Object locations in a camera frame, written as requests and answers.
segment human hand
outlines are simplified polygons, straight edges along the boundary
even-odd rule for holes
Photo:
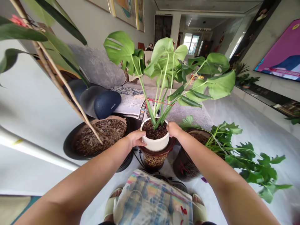
[[[141,137],[146,135],[146,131],[132,131],[130,134],[128,134],[126,137],[130,140],[131,148],[135,146],[146,146],[144,142],[142,142]]]
[[[167,125],[167,131],[170,133],[170,137],[178,137],[178,135],[182,132],[180,126],[178,126],[175,122],[169,122]]]

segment white pole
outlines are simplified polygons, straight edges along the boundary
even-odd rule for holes
[[[73,163],[49,150],[46,150],[26,139],[21,138],[20,136],[8,131],[1,125],[0,144],[72,171],[80,167],[76,163]]]

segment white plastic pot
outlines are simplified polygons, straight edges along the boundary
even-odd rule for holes
[[[140,129],[141,131],[143,130],[144,123],[150,119],[151,118],[148,118],[142,123],[141,129]],[[170,137],[170,134],[168,132],[164,137],[157,139],[157,140],[149,139],[146,136],[142,136],[142,141],[145,144],[147,144],[147,146],[145,148],[147,148],[148,150],[150,150],[152,152],[158,152],[158,151],[163,150],[168,145],[169,137]]]

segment gray floor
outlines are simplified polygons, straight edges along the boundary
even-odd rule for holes
[[[274,165],[278,173],[279,184],[293,184],[288,190],[280,190],[275,193],[271,204],[266,203],[275,217],[282,225],[293,224],[300,213],[300,141],[286,132],[283,128],[272,122],[262,113],[254,109],[238,96],[232,95],[216,101],[205,101],[204,105],[214,124],[220,124],[224,120],[235,122],[243,129],[243,133],[233,137],[233,144],[250,141],[257,153],[264,152],[269,156],[286,155],[286,160]],[[177,155],[179,147],[168,155],[161,170],[165,176],[174,176],[172,162]],[[125,184],[131,172],[141,168],[134,158],[130,166],[121,173],[116,173],[104,189],[94,199],[92,204],[83,214],[81,224],[96,225],[103,220],[105,203],[116,187]],[[198,193],[207,208],[208,219],[218,225],[226,225],[227,222],[220,209],[218,201],[209,184],[200,178],[185,183],[190,193]],[[251,185],[256,191],[260,188]]]
[[[294,186],[276,192],[272,203],[266,204],[281,224],[299,222],[300,141],[234,94],[216,101],[208,100],[203,104],[214,124],[235,122],[243,129],[242,134],[233,137],[233,144],[250,141],[257,153],[264,152],[273,157],[286,156],[286,160],[274,165],[278,173],[277,182]],[[256,191],[260,189],[257,185],[251,186]]]

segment tv screen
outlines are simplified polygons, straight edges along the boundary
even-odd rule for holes
[[[288,26],[254,71],[300,82],[300,19]]]

